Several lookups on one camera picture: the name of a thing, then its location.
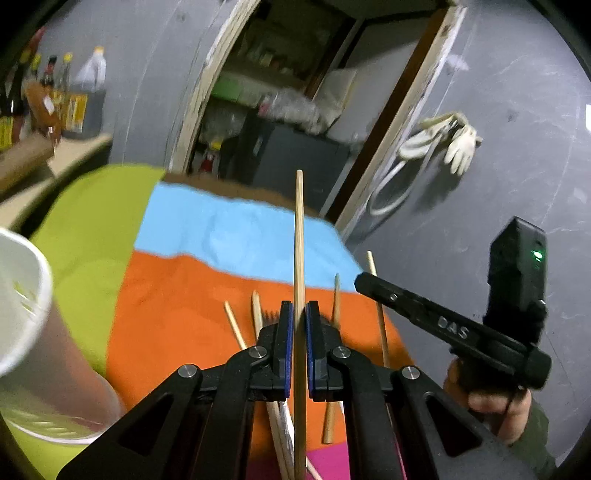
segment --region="doorway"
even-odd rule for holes
[[[418,115],[445,54],[441,39],[453,36],[465,9],[437,9],[434,1],[388,8],[346,0],[255,3],[236,4],[236,18],[212,48],[171,170],[209,173],[291,199],[289,179],[300,168],[307,206],[343,231],[388,163],[385,146]],[[327,96],[336,98],[337,114],[324,128],[289,118]],[[265,115],[265,108],[285,103],[278,115]],[[404,118],[395,122],[402,108]]]

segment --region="lime green fabric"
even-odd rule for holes
[[[109,334],[144,210],[164,170],[106,166],[85,175],[56,200],[31,241],[47,257],[65,324],[91,366],[106,371]],[[82,451],[10,427],[46,480]]]
[[[29,461],[46,480],[55,480],[62,467],[78,455],[85,446],[60,445],[44,442],[8,425],[12,436]]]

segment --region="light blue fabric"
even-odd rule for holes
[[[216,270],[293,283],[294,213],[266,203],[219,197],[186,185],[158,183],[135,249],[159,257],[191,255]],[[361,268],[334,227],[304,218],[306,286],[355,291]]]

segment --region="yellow bottle label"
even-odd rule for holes
[[[31,56],[31,50],[26,48],[25,50],[22,51],[21,58],[18,60],[18,62],[24,64],[29,61],[30,56]]]
[[[61,119],[61,117],[62,117],[61,107],[64,102],[64,93],[59,90],[54,89],[51,91],[50,97],[51,97],[51,101],[53,102],[53,106],[55,107],[57,114],[58,114],[59,118]]]
[[[0,117],[0,151],[12,146],[12,125],[14,118],[11,116]]]
[[[35,56],[31,60],[31,70],[37,70],[39,68],[40,63],[41,63],[41,54],[35,53]]]
[[[63,118],[62,122],[66,130],[76,133],[82,132],[87,102],[88,95],[83,93],[70,94],[67,101],[68,108],[62,109],[63,113],[65,113],[65,118]]]

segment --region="plastic jug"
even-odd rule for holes
[[[85,140],[100,133],[106,96],[105,75],[105,49],[96,47],[70,85],[61,119],[64,137]]]

